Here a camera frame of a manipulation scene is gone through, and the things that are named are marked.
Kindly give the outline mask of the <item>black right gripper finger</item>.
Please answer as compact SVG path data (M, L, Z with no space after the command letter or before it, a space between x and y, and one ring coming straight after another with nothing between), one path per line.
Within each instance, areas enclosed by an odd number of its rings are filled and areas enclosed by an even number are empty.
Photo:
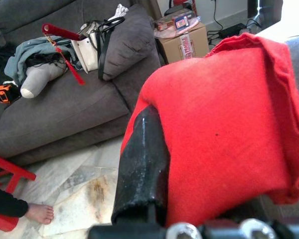
M165 223L170 154L158 111L142 110L121 153L111 222Z

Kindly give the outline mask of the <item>red pillow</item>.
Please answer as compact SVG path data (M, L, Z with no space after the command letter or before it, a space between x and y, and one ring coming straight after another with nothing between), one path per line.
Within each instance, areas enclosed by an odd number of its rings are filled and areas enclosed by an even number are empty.
M164 226L197 226L260 195L299 200L299 90L286 42L244 33L203 58L156 70L121 153L148 106L158 111L170 154Z

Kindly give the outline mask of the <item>long grey fabric sofa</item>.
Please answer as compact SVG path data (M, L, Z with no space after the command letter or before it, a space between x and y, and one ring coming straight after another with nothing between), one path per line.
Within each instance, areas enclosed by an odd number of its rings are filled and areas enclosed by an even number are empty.
M80 72L80 85L66 72L33 99L0 103L0 157L25 166L123 134L141 87L160 67L150 0L0 0L0 46L41 37L44 23L77 32L119 4L129 11L111 35L102 79Z

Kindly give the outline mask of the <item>person leg with bare foot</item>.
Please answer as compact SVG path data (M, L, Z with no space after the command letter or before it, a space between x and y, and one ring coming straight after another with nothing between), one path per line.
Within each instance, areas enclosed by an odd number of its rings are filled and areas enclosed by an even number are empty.
M54 210L49 205L28 203L15 198L12 194L0 189L0 215L22 218L48 225L54 219Z

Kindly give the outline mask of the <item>cardboard box with fragile tape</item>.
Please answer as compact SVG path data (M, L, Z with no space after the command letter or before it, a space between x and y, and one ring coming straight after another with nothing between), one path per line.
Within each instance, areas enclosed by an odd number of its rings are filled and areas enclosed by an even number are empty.
M189 32L175 38L158 38L157 43L166 64L204 57L209 52L206 27L201 22Z

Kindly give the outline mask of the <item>red chair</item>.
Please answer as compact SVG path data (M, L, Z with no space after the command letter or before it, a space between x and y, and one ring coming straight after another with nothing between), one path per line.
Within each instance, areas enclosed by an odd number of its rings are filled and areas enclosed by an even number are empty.
M21 178L25 178L31 181L34 181L36 179L36 175L34 173L29 172L19 166L16 166L3 158L0 158L0 169L2 169L2 171L0 171L0 177L8 174L12 175L5 189L7 193L12 194L15 191L18 182ZM3 232L12 231L17 226L18 220L19 219L16 217L0 215L0 230Z

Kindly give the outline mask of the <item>printed flat gift box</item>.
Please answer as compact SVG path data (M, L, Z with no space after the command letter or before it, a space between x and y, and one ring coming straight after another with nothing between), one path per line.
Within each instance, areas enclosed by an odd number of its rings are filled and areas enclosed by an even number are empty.
M164 31L171 26L175 27L176 30L182 30L190 25L189 20L194 17L196 17L194 11L183 8L162 17L161 19L157 20L154 25L158 31Z

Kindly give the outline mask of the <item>red tassel ornament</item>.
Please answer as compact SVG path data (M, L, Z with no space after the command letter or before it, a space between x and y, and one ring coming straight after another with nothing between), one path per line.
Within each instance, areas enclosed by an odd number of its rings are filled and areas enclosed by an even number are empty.
M66 59L66 57L63 54L63 51L58 47L55 40L52 40L52 38L51 38L51 35L54 35L54 36L60 36L60 37L70 39L70 40L79 40L80 36L76 33L56 27L50 23L44 23L41 27L41 31L44 34L44 36L47 38L47 40L51 43L51 45L54 46L56 52L61 55L61 57L63 58L63 60L66 63L67 68L70 70L70 72L72 73L74 78L77 80L78 84L81 86L85 85L85 81L77 73L77 71L72 66L72 64Z

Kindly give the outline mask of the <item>white cloth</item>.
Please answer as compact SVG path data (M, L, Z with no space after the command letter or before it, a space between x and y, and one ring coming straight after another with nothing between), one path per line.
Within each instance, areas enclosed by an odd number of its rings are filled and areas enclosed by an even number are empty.
M127 7L123 6L122 4L118 4L115 14L112 17L110 17L108 21L116 19L118 17L123 17L127 14L128 11L129 9Z

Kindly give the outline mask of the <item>orange black tape measure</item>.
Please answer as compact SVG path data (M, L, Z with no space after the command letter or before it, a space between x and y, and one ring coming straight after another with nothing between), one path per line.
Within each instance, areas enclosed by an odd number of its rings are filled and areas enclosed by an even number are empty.
M12 102L12 85L0 85L0 102L2 104L10 104Z

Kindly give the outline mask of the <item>blue grey jacket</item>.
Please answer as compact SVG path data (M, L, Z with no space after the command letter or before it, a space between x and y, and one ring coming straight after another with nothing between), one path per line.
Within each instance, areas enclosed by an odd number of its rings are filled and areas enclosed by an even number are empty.
M35 80L39 83L47 83L49 80L60 76L65 68L66 63L62 57L52 63L36 63L34 66L28 67L26 60L35 55L51 55L58 54L46 37L39 37L21 43L15 50L15 54L8 59L4 69L6 75L5 83L12 83L16 86L23 84L33 84Z

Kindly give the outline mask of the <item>black power adapter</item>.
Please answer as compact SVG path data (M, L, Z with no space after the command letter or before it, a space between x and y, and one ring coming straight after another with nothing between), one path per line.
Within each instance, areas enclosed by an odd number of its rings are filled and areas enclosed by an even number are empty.
M234 26L219 31L218 36L219 38L224 39L227 37L239 35L240 31L243 29L246 29L246 25L244 25L243 23L238 23Z

